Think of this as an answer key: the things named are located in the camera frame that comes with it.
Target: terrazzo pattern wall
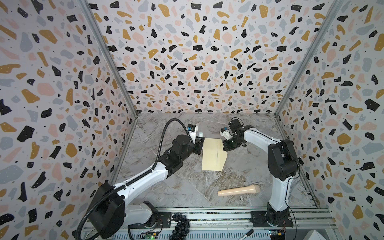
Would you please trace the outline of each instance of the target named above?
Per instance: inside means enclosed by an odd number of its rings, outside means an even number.
[[[138,112],[274,112],[330,0],[90,0]]]
[[[344,239],[384,238],[384,1],[345,1],[278,117]]]
[[[0,7],[0,238],[74,239],[130,113],[77,2]]]

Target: beige plastic tube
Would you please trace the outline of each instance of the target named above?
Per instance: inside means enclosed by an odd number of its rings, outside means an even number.
[[[218,196],[231,196],[231,195],[246,194],[246,193],[255,194],[258,192],[260,192],[259,185],[252,184],[252,185],[249,185],[248,187],[238,187],[238,188],[232,188],[232,189],[217,191],[217,195]]]

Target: gray marble floor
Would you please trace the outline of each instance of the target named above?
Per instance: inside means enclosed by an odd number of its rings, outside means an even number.
[[[222,138],[220,129],[228,126],[232,117],[239,117],[244,124],[250,124],[272,137],[282,139],[272,116],[266,114],[167,114],[142,113],[135,128],[117,182],[122,182],[149,167],[156,158],[160,135],[165,123],[179,118],[185,125],[199,126],[204,137]],[[164,137],[162,153],[172,145],[177,135],[184,134],[178,122],[172,122]],[[207,207],[207,206],[266,206],[272,191],[272,176],[268,170],[267,153],[248,144],[228,152],[221,172],[202,171],[202,154],[191,155],[184,166],[168,179],[152,186],[132,203],[149,201],[158,207]],[[258,194],[217,196],[218,190],[258,184]],[[300,178],[293,181],[290,206],[311,206]]]

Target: black cable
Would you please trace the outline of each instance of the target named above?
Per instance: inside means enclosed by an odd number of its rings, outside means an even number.
[[[163,132],[161,133],[161,137],[160,137],[160,143],[159,143],[159,149],[157,150],[157,156],[156,156],[156,160],[155,160],[155,163],[153,164],[152,166],[152,170],[155,169],[156,165],[157,165],[157,162],[159,161],[159,157],[160,157],[160,153],[161,153],[161,147],[163,145],[163,140],[164,140],[164,135],[166,134],[166,130],[167,130],[167,127],[168,125],[173,122],[173,121],[177,121],[181,124],[181,126],[184,128],[184,131],[187,133],[187,136],[189,136],[189,140],[191,141],[191,143],[193,143],[193,140],[191,138],[191,136],[189,135],[188,133],[188,130],[186,129],[184,123],[182,121],[180,121],[179,119],[177,118],[171,118],[164,126],[164,129],[163,129]]]
[[[243,122],[243,120],[241,120],[240,118],[238,118],[238,117],[233,117],[233,118],[231,118],[231,121],[232,121],[232,119],[234,119],[234,118],[237,118],[237,119],[239,119],[240,121],[241,121],[241,123],[243,124],[243,126],[244,126],[244,122]]]
[[[286,189],[286,192],[285,192],[285,204],[286,204],[287,207],[291,210],[292,215],[293,215],[293,219],[295,220],[295,237],[294,237],[292,240],[295,240],[295,239],[296,239],[296,235],[297,235],[297,223],[296,223],[295,214],[293,213],[291,207],[290,207],[290,206],[288,205],[288,203],[287,203],[287,194],[288,194],[289,181],[290,181],[291,179],[299,178],[299,177],[300,177],[300,174],[301,174],[300,166],[299,166],[299,164],[298,164],[297,162],[296,162],[296,164],[297,164],[297,167],[298,167],[298,169],[299,169],[299,176],[288,179],[288,182],[287,182],[288,185],[287,185],[287,189]]]

